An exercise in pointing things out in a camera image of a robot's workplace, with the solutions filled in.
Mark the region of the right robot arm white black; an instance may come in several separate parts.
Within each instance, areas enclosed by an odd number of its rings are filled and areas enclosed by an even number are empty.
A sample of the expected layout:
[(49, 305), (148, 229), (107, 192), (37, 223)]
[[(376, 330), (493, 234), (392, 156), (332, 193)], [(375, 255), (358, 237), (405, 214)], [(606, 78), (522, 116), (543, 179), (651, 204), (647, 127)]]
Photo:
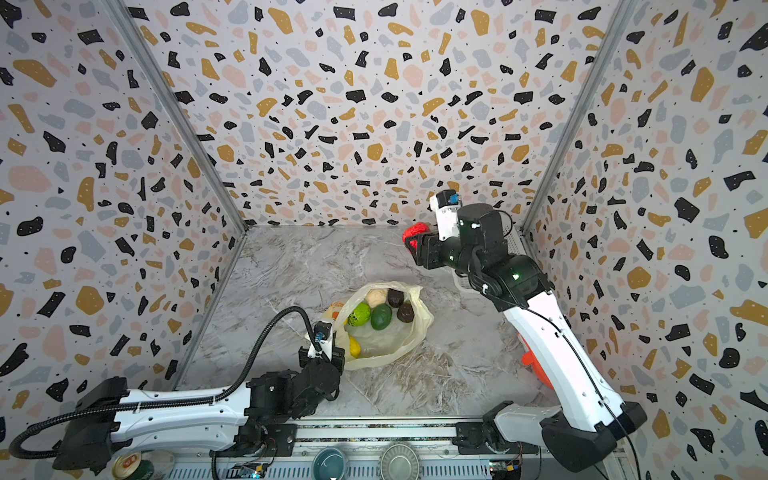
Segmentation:
[(647, 420), (643, 407), (622, 399), (599, 373), (559, 308), (554, 286), (538, 264), (510, 252), (503, 212), (465, 205), (454, 190), (434, 195), (437, 228), (409, 228), (403, 242), (425, 269), (449, 268), (489, 300), (517, 331), (554, 390), (558, 405), (525, 407), (505, 401), (487, 412), (473, 433), (458, 429), (461, 449), (505, 453), (519, 444), (549, 451), (578, 473), (608, 457)]

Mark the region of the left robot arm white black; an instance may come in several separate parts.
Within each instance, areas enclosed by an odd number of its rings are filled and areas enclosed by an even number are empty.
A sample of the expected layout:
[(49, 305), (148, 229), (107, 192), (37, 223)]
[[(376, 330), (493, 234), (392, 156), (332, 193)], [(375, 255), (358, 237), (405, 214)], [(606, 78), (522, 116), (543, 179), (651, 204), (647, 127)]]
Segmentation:
[(265, 447), (289, 455), (294, 428), (286, 424), (315, 413), (337, 398), (345, 352), (332, 347), (328, 360), (299, 350), (299, 371), (268, 372), (216, 400), (217, 389), (197, 392), (130, 390), (123, 377), (103, 381), (75, 407), (53, 461), (56, 470), (106, 469), (116, 455), (185, 449), (245, 456)]

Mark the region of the red strawberry toy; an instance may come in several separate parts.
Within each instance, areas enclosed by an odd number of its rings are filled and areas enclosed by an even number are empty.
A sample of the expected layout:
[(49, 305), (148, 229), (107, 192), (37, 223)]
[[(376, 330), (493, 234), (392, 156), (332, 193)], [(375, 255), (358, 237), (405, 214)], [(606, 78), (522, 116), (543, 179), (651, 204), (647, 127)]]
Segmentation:
[(427, 224), (418, 222), (405, 230), (402, 235), (402, 241), (410, 252), (415, 252), (419, 246), (418, 236), (430, 232), (430, 227)]

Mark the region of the yellow translucent plastic bag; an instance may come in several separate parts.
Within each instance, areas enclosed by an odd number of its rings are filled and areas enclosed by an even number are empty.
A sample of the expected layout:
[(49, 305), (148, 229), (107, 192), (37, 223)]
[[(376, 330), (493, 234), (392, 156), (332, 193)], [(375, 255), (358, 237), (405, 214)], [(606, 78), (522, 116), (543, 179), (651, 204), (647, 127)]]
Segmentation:
[(368, 283), (319, 317), (344, 350), (346, 370), (391, 364), (425, 340), (435, 317), (421, 293), (420, 286), (399, 281)]

